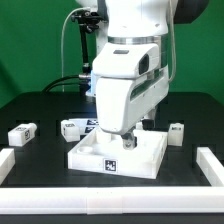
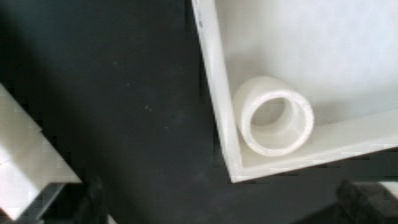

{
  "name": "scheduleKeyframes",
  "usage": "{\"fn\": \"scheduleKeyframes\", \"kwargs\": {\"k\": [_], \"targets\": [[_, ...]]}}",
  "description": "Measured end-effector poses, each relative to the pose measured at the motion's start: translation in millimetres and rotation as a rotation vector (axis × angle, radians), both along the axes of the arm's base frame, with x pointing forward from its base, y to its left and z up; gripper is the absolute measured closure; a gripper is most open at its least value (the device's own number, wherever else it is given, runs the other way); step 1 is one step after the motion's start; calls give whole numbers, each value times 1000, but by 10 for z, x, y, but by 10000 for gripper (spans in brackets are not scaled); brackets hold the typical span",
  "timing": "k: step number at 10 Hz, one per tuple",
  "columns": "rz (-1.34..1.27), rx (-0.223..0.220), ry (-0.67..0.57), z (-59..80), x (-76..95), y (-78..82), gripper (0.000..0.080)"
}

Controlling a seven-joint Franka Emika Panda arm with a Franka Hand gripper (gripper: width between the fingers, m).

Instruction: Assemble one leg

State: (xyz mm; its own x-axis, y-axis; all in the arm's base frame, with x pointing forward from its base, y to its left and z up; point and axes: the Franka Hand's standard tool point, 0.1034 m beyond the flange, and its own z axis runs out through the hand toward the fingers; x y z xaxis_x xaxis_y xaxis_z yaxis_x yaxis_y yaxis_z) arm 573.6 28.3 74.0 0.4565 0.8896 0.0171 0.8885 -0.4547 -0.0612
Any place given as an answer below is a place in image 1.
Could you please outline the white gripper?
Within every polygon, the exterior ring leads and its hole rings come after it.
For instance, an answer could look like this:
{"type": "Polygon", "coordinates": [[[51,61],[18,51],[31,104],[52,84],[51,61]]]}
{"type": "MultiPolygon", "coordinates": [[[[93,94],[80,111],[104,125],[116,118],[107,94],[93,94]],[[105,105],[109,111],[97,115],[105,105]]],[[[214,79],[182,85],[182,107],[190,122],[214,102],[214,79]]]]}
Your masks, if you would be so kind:
{"type": "Polygon", "coordinates": [[[122,135],[125,149],[136,147],[136,137],[128,131],[168,93],[168,67],[152,78],[159,61],[159,46],[155,43],[106,43],[93,61],[93,73],[99,77],[96,83],[99,126],[107,133],[122,135]]]}

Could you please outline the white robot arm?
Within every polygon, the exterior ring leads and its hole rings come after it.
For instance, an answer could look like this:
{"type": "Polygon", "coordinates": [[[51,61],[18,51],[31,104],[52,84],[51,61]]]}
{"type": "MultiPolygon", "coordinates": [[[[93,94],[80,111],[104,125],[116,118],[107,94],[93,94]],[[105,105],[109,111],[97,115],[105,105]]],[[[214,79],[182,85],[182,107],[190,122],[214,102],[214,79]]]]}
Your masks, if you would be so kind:
{"type": "Polygon", "coordinates": [[[100,128],[135,147],[134,126],[166,97],[176,73],[174,26],[209,0],[76,0],[99,15],[90,91],[100,128]]]}

